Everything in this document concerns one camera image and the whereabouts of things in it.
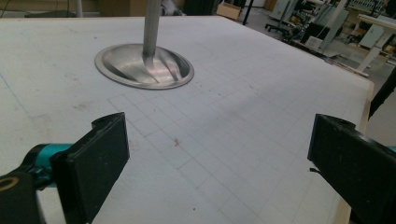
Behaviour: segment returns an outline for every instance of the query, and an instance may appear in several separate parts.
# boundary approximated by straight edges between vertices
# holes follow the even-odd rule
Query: white wall
[[[265,0],[254,0],[253,6],[254,7],[264,7],[264,3],[265,3]],[[249,4],[250,4],[250,0],[247,0],[246,5],[248,6]]]

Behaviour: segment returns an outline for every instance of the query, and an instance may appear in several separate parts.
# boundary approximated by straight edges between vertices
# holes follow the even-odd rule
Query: table surface
[[[1,20],[0,174],[123,111],[131,159],[93,223],[332,223],[340,197],[307,160],[315,114],[361,123],[371,83],[220,17],[161,18],[158,45],[195,77],[168,91],[101,75],[101,49],[143,18]],[[56,189],[38,192],[64,223]]]
[[[390,32],[396,31],[396,20],[385,17],[385,16],[379,16],[378,18],[374,18],[371,16],[367,15],[359,15],[358,19],[362,21],[366,21],[370,24],[375,24],[384,27],[385,29],[389,30]]]

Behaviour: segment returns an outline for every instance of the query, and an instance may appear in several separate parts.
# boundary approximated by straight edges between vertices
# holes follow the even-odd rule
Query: circular metal base
[[[142,44],[117,45],[101,50],[95,58],[98,70],[121,84],[146,90],[167,90],[187,84],[194,76],[192,64],[181,55],[157,47],[143,54]]]

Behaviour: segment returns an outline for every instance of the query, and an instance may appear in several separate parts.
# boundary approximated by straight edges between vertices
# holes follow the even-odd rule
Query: metal pole
[[[250,13],[251,7],[253,6],[253,2],[254,0],[250,0],[250,3],[248,4],[247,15],[245,16],[243,25],[246,25],[248,22],[248,14]]]
[[[82,18],[82,4],[81,4],[81,0],[76,0],[76,17]]]
[[[157,48],[158,25],[161,15],[161,0],[148,0],[145,18],[145,35],[143,39],[143,54],[151,56]]]

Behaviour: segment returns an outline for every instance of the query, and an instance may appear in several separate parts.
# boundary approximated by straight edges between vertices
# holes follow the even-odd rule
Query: black cable
[[[69,17],[69,9],[70,9],[70,0],[67,0],[66,18]]]
[[[55,18],[58,18],[58,0],[56,0]]]
[[[0,18],[3,18],[3,16],[4,16],[4,12],[7,10],[8,3],[9,3],[10,1],[11,1],[11,0],[8,0],[8,1],[6,2],[6,6],[3,8],[3,12],[1,13],[1,16],[0,16]]]

